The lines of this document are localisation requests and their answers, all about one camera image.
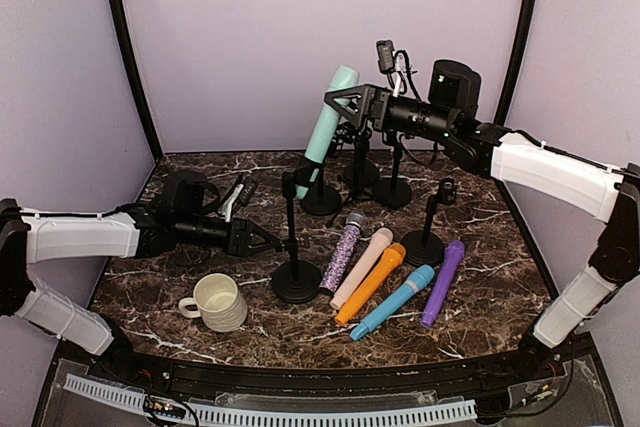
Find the mint green microphone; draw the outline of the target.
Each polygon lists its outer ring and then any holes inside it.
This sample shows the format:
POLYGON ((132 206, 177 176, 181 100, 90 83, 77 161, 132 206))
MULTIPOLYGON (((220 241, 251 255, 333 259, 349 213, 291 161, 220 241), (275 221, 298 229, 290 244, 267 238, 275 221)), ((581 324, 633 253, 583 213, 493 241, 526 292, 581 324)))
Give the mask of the mint green microphone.
MULTIPOLYGON (((358 80, 359 72, 357 70, 339 65, 328 84, 327 92, 354 87, 357 85, 358 80)), ((316 181, 340 118, 340 114, 334 108, 326 103, 323 104, 306 151, 296 169, 295 198, 297 200, 303 200, 316 181)))

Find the black stand of green microphone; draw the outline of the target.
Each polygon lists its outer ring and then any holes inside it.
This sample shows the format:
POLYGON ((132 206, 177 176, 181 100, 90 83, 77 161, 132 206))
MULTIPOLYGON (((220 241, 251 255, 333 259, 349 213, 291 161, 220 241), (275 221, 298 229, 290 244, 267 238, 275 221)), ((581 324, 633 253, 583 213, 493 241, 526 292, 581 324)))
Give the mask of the black stand of green microphone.
POLYGON ((281 177, 282 196, 286 202, 288 236, 283 242, 289 259, 271 275, 271 287, 277 298, 288 304, 304 304, 318 294, 322 278, 319 268, 299 258, 299 243, 296 238, 294 199, 299 186, 311 186, 311 174, 320 164, 301 157, 298 166, 284 172, 281 177))

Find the black stand of blue microphone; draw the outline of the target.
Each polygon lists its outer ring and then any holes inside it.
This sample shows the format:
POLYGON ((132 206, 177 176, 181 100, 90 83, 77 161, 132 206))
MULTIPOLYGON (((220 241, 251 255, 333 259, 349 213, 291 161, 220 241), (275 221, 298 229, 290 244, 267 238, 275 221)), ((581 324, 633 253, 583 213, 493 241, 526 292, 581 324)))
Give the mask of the black stand of blue microphone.
POLYGON ((300 201, 302 210, 312 216, 332 215, 341 205, 342 197, 339 191, 328 184, 315 185, 300 201))

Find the glitter purple silver microphone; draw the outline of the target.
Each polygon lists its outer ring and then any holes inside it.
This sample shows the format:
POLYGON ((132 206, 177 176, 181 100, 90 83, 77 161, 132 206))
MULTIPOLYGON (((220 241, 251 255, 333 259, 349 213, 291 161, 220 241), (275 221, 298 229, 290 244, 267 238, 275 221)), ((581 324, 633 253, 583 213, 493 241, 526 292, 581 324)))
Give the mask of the glitter purple silver microphone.
POLYGON ((341 237, 319 285, 322 294, 329 295, 337 291, 365 225, 366 215, 362 211, 353 211, 347 216, 341 237))

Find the beige pink microphone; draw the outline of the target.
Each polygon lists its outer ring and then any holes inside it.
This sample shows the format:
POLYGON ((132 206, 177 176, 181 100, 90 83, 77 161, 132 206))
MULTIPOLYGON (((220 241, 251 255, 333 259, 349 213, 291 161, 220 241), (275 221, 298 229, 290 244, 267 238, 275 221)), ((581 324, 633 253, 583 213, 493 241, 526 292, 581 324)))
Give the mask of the beige pink microphone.
POLYGON ((332 297, 329 305, 334 310, 340 310, 354 293, 376 264, 383 251, 391 245, 393 236, 393 232, 386 227, 379 228, 372 235, 365 251, 332 297))

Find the orange microphone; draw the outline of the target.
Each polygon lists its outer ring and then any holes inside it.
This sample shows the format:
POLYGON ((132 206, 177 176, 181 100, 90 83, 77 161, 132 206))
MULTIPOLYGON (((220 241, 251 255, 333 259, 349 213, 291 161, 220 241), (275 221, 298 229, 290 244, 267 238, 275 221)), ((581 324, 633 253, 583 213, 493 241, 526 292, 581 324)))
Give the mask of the orange microphone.
POLYGON ((402 265, 406 248, 400 243, 387 247, 373 270, 348 298, 334 320, 339 326, 345 326, 368 302, 390 274, 402 265))

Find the black stand of purple microphone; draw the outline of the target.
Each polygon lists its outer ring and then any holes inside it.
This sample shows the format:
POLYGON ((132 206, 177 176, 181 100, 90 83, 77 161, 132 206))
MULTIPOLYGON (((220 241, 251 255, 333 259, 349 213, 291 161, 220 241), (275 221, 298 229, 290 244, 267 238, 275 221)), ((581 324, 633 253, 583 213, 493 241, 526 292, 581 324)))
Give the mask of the black stand of purple microphone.
POLYGON ((441 238, 432 232, 432 224, 438 207, 454 204, 456 197, 455 180, 453 178, 441 179, 437 191, 427 200, 423 228, 407 233, 401 240, 401 244, 406 250, 405 263, 414 267, 420 267, 424 264, 436 267, 441 264, 444 259, 445 247, 441 238))

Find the blue microphone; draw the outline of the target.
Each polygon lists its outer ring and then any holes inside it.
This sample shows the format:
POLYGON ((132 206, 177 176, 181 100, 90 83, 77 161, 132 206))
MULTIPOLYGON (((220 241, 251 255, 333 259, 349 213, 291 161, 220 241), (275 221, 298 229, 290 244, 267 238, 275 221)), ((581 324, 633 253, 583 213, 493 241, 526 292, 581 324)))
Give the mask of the blue microphone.
POLYGON ((390 316, 394 315, 415 295, 424 290, 435 275, 434 269, 428 265, 422 265, 415 269, 391 295, 389 295, 378 307, 370 312, 350 333, 352 341, 359 341, 364 336, 375 331, 390 316))

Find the black tripod microphone stand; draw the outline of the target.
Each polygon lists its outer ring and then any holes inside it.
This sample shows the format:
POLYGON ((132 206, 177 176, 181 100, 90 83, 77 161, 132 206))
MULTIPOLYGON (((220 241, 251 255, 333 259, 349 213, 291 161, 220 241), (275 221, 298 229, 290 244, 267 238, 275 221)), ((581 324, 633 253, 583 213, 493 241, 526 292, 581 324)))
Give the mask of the black tripod microphone stand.
POLYGON ((372 130, 369 127, 363 127, 361 130, 359 130, 350 123, 343 122, 338 126, 337 134, 335 134, 335 137, 338 140, 342 140, 343 142, 352 144, 354 146, 352 161, 352 182, 349 188, 348 195, 345 199, 341 200, 341 204, 338 207, 337 211, 324 224, 326 228, 330 228, 334 224, 334 221, 345 207, 355 205, 360 202, 374 200, 373 194, 366 190, 366 186, 362 182, 362 180, 364 179, 367 154, 370 150, 370 139, 372 137, 372 130))

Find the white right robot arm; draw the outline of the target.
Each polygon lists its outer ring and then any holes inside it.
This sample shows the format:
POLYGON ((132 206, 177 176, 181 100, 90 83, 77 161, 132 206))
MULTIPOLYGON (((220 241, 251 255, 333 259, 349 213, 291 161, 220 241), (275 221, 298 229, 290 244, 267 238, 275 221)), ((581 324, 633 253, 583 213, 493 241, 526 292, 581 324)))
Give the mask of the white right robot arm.
POLYGON ((639 168, 619 167, 551 147, 523 130, 476 119, 480 75, 453 60, 433 66, 428 99, 362 84, 324 101, 356 128, 424 138, 467 173, 521 185, 592 215, 605 228, 586 265, 546 308, 531 338, 510 360, 521 381, 534 379, 549 352, 639 274, 639 168))

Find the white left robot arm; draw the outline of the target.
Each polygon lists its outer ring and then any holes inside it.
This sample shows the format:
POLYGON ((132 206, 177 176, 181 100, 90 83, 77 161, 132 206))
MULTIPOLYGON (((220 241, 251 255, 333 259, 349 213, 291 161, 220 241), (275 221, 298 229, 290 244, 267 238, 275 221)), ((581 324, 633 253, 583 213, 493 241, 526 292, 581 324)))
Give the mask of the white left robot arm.
POLYGON ((247 205, 256 187, 253 179, 240 177, 222 196, 204 174, 183 170, 168 175, 151 201, 105 213, 37 211, 6 198, 1 202, 1 313, 102 356, 103 368, 117 381, 134 382, 141 362, 125 348, 128 340, 115 323, 30 276, 28 266, 73 258, 155 258, 179 245, 215 248, 239 258, 279 251, 280 239, 234 215, 235 206, 247 205))

